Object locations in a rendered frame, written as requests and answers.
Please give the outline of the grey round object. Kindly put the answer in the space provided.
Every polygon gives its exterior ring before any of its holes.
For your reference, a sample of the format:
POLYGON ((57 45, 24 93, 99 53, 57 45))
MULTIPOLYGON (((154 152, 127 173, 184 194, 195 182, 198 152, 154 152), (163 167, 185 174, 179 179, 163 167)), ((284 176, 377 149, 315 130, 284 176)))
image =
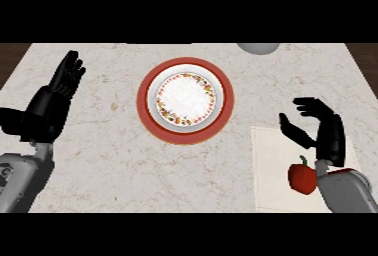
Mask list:
POLYGON ((238 46, 250 54, 268 55, 277 51, 280 44, 278 43, 240 43, 238 46))

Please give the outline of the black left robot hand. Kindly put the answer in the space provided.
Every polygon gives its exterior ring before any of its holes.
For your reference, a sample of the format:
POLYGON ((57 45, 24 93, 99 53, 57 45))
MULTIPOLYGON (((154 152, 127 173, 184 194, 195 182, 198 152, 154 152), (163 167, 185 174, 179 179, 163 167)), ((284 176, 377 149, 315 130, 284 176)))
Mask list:
POLYGON ((24 111, 0 107, 0 129, 23 142, 54 143, 70 112, 71 100, 86 73, 79 52, 70 50, 52 80, 42 86, 24 111))

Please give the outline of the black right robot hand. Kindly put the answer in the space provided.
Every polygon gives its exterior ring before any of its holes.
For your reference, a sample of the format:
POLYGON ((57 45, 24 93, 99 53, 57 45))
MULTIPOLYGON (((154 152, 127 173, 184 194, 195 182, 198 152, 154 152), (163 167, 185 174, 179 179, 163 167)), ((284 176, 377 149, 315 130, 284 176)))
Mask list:
POLYGON ((303 117, 319 120, 318 137, 312 139, 306 131, 291 122, 284 113, 280 114, 282 134, 305 148, 316 149, 316 159, 328 160, 334 167, 346 163, 346 134, 342 116, 315 97, 300 97, 293 100, 303 117))

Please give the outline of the red bell pepper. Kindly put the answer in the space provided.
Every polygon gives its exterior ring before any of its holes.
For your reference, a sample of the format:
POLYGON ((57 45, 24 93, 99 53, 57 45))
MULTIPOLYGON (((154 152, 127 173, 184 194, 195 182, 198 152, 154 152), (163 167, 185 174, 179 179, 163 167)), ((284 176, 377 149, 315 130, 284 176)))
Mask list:
POLYGON ((293 190, 305 195, 311 195, 318 186, 316 170, 309 167, 305 156, 300 156, 300 160, 300 163, 290 166, 288 182, 293 190))

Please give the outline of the pale beige placemat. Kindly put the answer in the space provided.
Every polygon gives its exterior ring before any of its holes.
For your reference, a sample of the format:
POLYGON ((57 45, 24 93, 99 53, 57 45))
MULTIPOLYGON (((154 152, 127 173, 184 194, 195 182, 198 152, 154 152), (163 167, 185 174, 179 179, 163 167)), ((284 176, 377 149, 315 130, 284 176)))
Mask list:
POLYGON ((308 159, 315 167, 316 150, 305 149, 280 129, 251 127, 256 210, 282 213, 330 213, 319 190, 311 195, 294 191, 288 169, 308 159))

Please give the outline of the red rimmed white plate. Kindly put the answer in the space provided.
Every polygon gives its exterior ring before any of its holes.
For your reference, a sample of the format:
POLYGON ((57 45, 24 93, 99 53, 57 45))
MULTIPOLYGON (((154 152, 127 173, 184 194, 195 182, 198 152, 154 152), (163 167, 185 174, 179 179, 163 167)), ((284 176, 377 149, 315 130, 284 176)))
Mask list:
POLYGON ((209 61, 181 57, 163 62, 141 83, 136 108, 151 134, 178 145, 217 135, 232 116, 234 88, 209 61))

